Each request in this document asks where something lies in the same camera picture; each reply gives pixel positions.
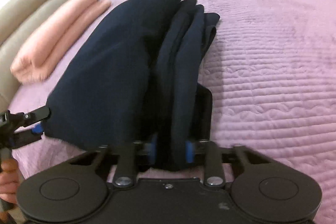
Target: black camera rig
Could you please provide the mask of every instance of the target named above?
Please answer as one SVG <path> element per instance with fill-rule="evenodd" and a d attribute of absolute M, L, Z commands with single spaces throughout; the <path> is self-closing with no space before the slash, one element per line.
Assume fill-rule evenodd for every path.
<path fill-rule="evenodd" d="M 46 106 L 0 114 L 0 148 L 39 140 L 39 125 L 15 130 L 49 115 Z M 17 201 L 27 224 L 313 224 L 322 191 L 309 176 L 244 146 L 198 140 L 186 147 L 186 161 L 204 166 L 202 180 L 137 179 L 156 154 L 154 141 L 139 141 L 101 146 L 42 171 L 22 183 Z M 231 165 L 233 182 L 226 182 L 223 163 Z M 117 168 L 108 183 L 112 165 Z"/>

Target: navy blue folded fabric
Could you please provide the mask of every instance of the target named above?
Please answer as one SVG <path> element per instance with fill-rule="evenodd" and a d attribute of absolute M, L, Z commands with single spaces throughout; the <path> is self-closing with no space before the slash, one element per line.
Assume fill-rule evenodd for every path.
<path fill-rule="evenodd" d="M 89 150 L 140 136 L 150 64 L 181 0 L 128 0 L 96 27 L 49 95 L 46 136 Z"/>
<path fill-rule="evenodd" d="M 197 0 L 128 0 L 97 26 L 47 106 L 45 134 L 89 150 L 157 135 L 155 166 L 186 167 L 185 142 L 202 114 L 197 83 L 219 15 Z"/>

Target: metal bolt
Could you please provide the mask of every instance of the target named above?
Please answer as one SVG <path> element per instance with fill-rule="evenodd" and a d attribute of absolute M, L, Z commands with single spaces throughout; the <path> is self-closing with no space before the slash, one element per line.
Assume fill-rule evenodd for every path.
<path fill-rule="evenodd" d="M 174 188 L 174 186 L 172 184 L 168 183 L 168 184 L 165 185 L 165 188 L 166 189 L 172 189 L 172 188 Z"/>
<path fill-rule="evenodd" d="M 119 186 L 127 186 L 132 183 L 132 180 L 129 177 L 119 177 L 115 183 Z"/>
<path fill-rule="evenodd" d="M 212 185 L 212 186 L 218 186 L 223 183 L 223 179 L 220 177 L 209 177 L 207 179 L 207 184 Z"/>

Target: folded pink cloth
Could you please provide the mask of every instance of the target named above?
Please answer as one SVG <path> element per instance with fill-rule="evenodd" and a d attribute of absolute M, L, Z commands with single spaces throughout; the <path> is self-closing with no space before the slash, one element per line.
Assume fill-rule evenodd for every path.
<path fill-rule="evenodd" d="M 41 66 L 65 31 L 96 1 L 68 0 L 65 2 L 28 37 L 15 58 L 13 70 L 20 70 L 29 64 L 34 67 Z"/>
<path fill-rule="evenodd" d="M 46 80 L 55 70 L 57 64 L 66 54 L 68 49 L 110 6 L 110 0 L 99 0 L 87 8 L 57 41 L 42 65 L 35 66 L 33 62 L 26 62 L 25 66 L 23 66 L 21 56 L 18 54 L 11 66 L 13 75 L 23 84 Z"/>

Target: pink quilted bedspread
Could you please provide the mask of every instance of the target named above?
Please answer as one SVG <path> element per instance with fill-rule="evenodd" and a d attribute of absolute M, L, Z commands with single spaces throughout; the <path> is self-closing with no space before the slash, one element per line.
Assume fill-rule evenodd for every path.
<path fill-rule="evenodd" d="M 117 5 L 125 0 L 111 0 Z M 317 224 L 336 220 L 336 0 L 199 0 L 221 16 L 199 70 L 214 97 L 211 136 L 244 144 L 320 183 Z M 45 104 L 48 94 L 100 17 L 43 84 L 22 86 L 12 112 Z M 43 139 L 13 152 L 25 177 L 81 153 Z M 150 170 L 147 177 L 194 177 Z"/>

